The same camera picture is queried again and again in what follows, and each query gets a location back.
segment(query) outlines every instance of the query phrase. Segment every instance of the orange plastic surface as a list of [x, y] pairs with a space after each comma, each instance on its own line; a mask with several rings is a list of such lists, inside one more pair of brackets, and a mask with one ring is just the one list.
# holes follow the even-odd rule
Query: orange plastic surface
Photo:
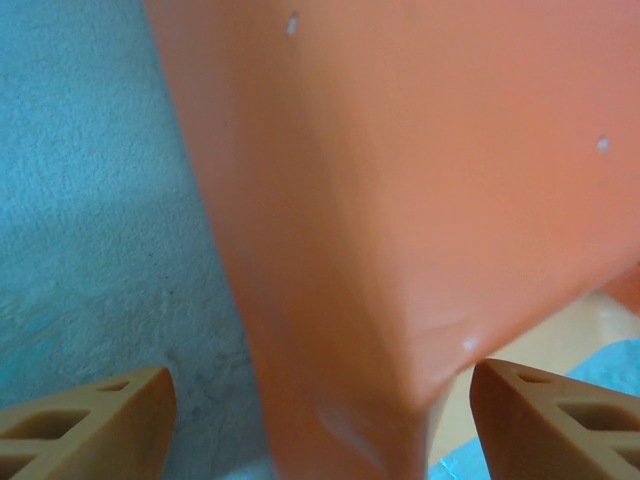
[[282, 479], [640, 258], [640, 0], [147, 0]]

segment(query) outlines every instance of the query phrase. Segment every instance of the white speck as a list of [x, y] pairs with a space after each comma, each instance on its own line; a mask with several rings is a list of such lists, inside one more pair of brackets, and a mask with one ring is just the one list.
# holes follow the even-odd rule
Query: white speck
[[293, 37], [296, 34], [296, 30], [298, 29], [298, 14], [294, 12], [289, 17], [289, 22], [287, 23], [287, 35]]
[[478, 339], [477, 338], [467, 338], [463, 343], [462, 346], [464, 347], [465, 350], [473, 350], [474, 348], [476, 348], [476, 345], [478, 344]]
[[609, 151], [609, 139], [604, 135], [598, 139], [598, 152], [607, 153]]

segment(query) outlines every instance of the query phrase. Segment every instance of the blue wall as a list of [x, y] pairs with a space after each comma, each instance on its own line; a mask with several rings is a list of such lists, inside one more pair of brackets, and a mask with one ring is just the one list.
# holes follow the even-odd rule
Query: blue wall
[[266, 454], [240, 325], [138, 2], [0, 2], [0, 407], [170, 367], [166, 478]]

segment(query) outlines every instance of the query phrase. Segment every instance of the textured wall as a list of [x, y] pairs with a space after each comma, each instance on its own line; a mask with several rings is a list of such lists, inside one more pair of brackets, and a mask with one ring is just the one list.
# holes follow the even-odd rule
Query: textured wall
[[0, 2], [0, 406], [148, 364], [178, 391], [166, 478], [265, 454], [141, 5]]

